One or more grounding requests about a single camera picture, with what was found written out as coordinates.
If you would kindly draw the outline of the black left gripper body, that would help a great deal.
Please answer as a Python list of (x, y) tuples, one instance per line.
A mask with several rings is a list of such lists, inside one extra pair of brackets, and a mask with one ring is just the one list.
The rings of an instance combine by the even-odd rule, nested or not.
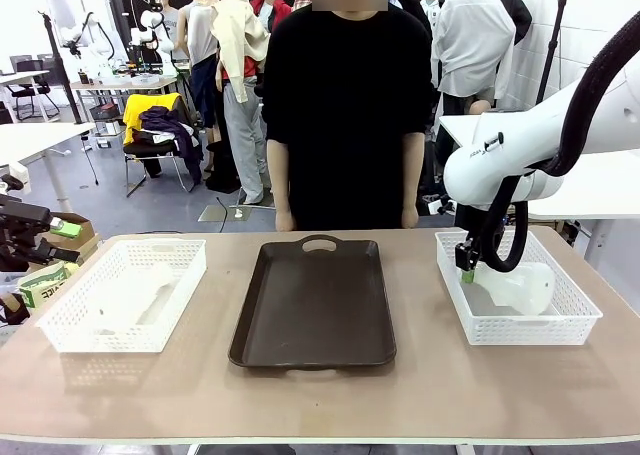
[(51, 260), (47, 241), (36, 237), (48, 232), (53, 216), (48, 208), (1, 196), (1, 270), (27, 271), (30, 264), (46, 265)]

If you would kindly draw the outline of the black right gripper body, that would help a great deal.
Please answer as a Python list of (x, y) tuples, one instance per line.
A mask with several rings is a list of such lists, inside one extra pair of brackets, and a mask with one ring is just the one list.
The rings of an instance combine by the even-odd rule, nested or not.
[(489, 232), (485, 228), (488, 218), (488, 210), (478, 209), (473, 206), (458, 205), (456, 207), (454, 223), (456, 227), (467, 231), (467, 238), (472, 239), (479, 245), (485, 233), (495, 237), (495, 232)]

